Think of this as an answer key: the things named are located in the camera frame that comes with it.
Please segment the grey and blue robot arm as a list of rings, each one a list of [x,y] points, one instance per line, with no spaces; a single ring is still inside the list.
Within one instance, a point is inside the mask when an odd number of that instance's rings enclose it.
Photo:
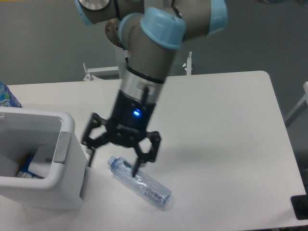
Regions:
[[[169,7],[145,7],[142,0],[77,0],[84,23],[118,19],[118,38],[130,52],[111,116],[92,114],[82,136],[91,154],[105,144],[133,148],[132,169],[156,159],[161,137],[147,131],[170,66],[183,42],[221,31],[228,11],[223,0],[173,0]]]

